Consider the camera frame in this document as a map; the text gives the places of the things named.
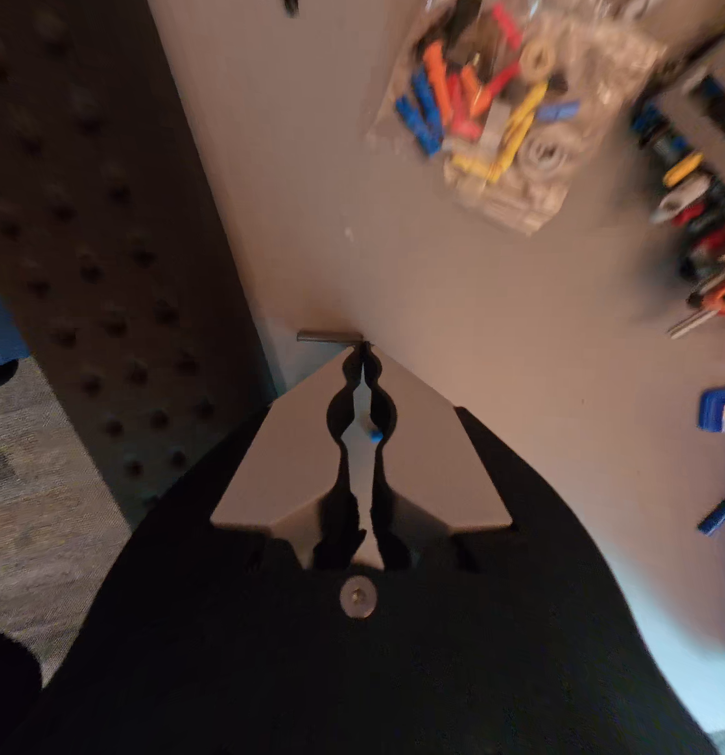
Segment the blue lego pin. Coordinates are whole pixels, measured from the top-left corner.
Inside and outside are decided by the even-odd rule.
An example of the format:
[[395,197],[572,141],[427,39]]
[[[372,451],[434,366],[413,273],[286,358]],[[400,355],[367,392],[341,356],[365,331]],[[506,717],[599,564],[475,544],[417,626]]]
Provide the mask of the blue lego pin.
[[725,498],[697,524],[699,533],[712,536],[725,525]]

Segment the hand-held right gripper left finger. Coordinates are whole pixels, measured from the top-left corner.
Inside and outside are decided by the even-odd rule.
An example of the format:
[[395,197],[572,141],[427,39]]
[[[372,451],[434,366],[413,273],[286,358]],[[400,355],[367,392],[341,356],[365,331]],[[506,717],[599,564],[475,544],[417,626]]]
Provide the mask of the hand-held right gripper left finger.
[[345,347],[273,401],[210,516],[215,528],[286,541],[301,566],[312,567],[322,501],[342,468],[328,411],[337,395],[356,389],[358,356],[358,345]]

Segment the grey lego chassis assembly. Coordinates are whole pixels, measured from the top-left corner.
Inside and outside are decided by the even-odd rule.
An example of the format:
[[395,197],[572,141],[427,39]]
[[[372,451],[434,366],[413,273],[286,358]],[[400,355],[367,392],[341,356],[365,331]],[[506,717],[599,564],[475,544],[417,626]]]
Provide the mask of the grey lego chassis assembly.
[[678,262],[689,314],[668,331],[677,340],[725,319],[725,33],[655,77],[631,128],[664,168],[651,222],[686,236]]

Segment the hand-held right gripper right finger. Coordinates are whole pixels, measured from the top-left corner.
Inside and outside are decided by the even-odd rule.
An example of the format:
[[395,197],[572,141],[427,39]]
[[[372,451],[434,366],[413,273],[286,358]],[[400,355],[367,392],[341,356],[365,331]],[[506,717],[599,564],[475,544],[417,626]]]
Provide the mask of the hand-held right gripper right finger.
[[364,345],[374,457],[371,526],[385,569],[409,569],[434,543],[508,529],[501,496],[455,406],[378,346]]

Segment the dark perforated panel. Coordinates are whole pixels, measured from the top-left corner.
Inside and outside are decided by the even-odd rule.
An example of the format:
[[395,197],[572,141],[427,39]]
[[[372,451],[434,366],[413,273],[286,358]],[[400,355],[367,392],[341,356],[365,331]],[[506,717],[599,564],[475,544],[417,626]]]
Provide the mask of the dark perforated panel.
[[0,1],[0,296],[133,527],[273,398],[148,2]]

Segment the small clear bag coloured pins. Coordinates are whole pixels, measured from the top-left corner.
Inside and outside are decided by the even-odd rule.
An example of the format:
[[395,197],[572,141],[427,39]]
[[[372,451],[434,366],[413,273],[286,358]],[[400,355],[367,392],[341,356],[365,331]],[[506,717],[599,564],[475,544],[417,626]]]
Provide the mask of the small clear bag coloured pins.
[[532,235],[665,47],[632,2],[420,6],[369,140],[413,150],[464,207]]

